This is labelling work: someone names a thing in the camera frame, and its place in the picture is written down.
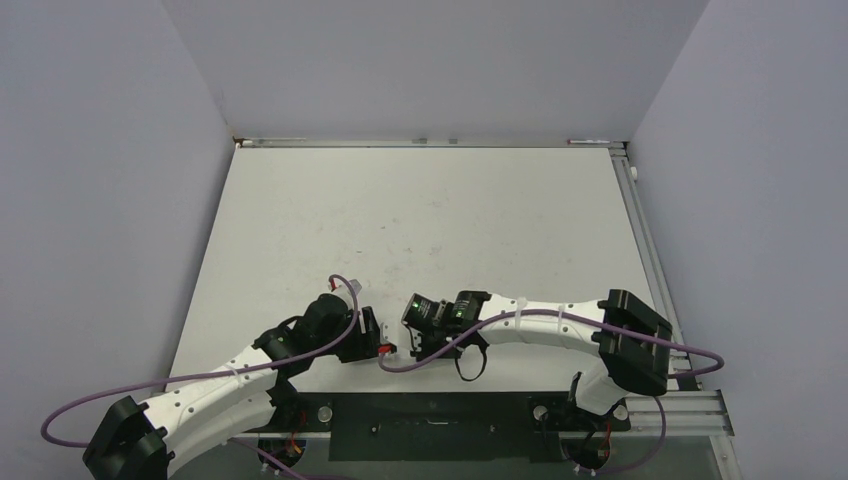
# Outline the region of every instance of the screw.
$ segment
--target screw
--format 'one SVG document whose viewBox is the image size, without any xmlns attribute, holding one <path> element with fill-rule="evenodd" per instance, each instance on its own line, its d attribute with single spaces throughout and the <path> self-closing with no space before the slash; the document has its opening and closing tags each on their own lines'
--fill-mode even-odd
<svg viewBox="0 0 848 480">
<path fill-rule="evenodd" d="M 323 406 L 318 409 L 318 421 L 327 423 L 333 418 L 333 409 L 328 406 Z"/>
<path fill-rule="evenodd" d="M 536 408 L 533 409 L 533 418 L 541 421 L 542 417 L 548 414 L 548 407 L 544 405 L 537 405 Z"/>
</svg>

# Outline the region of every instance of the white wall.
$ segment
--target white wall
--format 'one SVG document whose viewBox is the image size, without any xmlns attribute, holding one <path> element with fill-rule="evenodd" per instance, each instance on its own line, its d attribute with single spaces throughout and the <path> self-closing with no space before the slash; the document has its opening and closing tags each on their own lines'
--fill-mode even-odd
<svg viewBox="0 0 848 480">
<path fill-rule="evenodd" d="M 631 144 L 749 479 L 846 478 L 848 3 L 712 0 Z"/>
<path fill-rule="evenodd" d="M 629 139 L 706 0 L 163 0 L 239 136 Z"/>
<path fill-rule="evenodd" d="M 232 141 L 157 0 L 13 0 L 0 152 L 0 476 L 90 478 L 41 420 L 167 371 Z M 108 403 L 54 432 L 88 439 Z"/>
</svg>

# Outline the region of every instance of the cable tie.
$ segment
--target cable tie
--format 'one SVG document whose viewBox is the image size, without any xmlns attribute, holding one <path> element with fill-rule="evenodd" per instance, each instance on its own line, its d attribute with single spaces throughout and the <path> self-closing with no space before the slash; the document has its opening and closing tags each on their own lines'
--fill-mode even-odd
<svg viewBox="0 0 848 480">
<path fill-rule="evenodd" d="M 521 311 L 527 306 L 527 298 L 518 297 L 518 300 L 515 304 L 515 332 L 518 333 L 518 338 L 521 339 L 523 343 L 527 343 L 527 340 L 524 339 L 524 335 L 521 334 Z"/>
<path fill-rule="evenodd" d="M 244 382 L 242 382 L 242 380 L 241 380 L 241 374 L 240 374 L 240 373 L 238 373 L 238 368 L 233 367 L 233 366 L 231 366 L 231 365 L 229 365 L 229 364 L 224 364 L 224 368 L 226 368 L 227 370 L 229 370 L 229 371 L 233 372 L 233 375 L 235 375 L 235 376 L 236 376 L 236 381 L 239 383 L 238 388 L 239 388 L 239 389 L 241 389 L 241 388 L 244 386 Z"/>
</svg>

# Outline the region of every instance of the metal frame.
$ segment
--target metal frame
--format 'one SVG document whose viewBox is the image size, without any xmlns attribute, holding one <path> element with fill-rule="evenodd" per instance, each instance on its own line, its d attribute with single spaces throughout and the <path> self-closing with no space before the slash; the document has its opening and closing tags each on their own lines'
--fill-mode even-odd
<svg viewBox="0 0 848 480">
<path fill-rule="evenodd" d="M 243 138 L 236 139 L 242 148 L 608 148 L 610 152 L 624 154 L 623 142 L 605 144 L 575 144 L 568 140 L 498 140 L 498 139 L 458 139 L 434 140 L 416 138 L 413 140 L 310 140 L 307 138 Z"/>
<path fill-rule="evenodd" d="M 505 141 L 498 139 L 457 139 L 432 140 L 419 138 L 413 140 L 387 141 L 338 141 L 310 140 L 306 138 L 269 138 L 237 139 L 237 148 L 606 148 L 610 152 L 613 170 L 618 180 L 625 210 L 630 220 L 637 249 L 642 259 L 645 275 L 654 308 L 674 327 L 673 338 L 684 343 L 683 330 L 678 321 L 668 284 L 665 280 L 659 255 L 653 237 L 647 225 L 645 212 L 636 189 L 636 180 L 630 161 L 627 158 L 624 142 L 606 144 L 569 145 L 565 140 L 557 141 Z M 672 366 L 677 370 L 691 369 L 686 355 L 672 354 Z M 622 436 L 656 436 L 660 429 L 660 417 L 656 404 L 647 397 L 631 396 L 627 398 L 630 432 Z M 741 480 L 742 475 L 731 437 L 733 428 L 720 391 L 670 391 L 663 396 L 666 411 L 668 436 L 708 436 L 713 447 L 716 465 L 723 480 Z M 245 433 L 244 438 L 279 438 L 288 433 Z M 301 433 L 301 438 L 330 438 L 330 433 Z M 562 438 L 569 434 L 561 433 Z"/>
</svg>

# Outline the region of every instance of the black strap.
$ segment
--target black strap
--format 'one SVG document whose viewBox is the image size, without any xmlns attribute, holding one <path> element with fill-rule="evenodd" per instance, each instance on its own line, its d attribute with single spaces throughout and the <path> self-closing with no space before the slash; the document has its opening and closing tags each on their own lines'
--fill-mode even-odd
<svg viewBox="0 0 848 480">
<path fill-rule="evenodd" d="M 477 374 L 474 378 L 465 378 L 462 376 L 462 370 L 459 368 L 459 355 L 453 357 L 453 364 L 456 365 L 456 373 L 459 374 L 459 378 L 464 382 L 473 382 L 480 378 L 480 375 L 483 375 L 483 372 L 486 371 L 486 363 L 489 361 L 489 356 L 486 355 L 486 350 L 488 345 L 478 345 L 477 348 L 480 349 L 480 353 L 483 355 L 483 365 L 480 367 L 480 373 Z"/>
</svg>

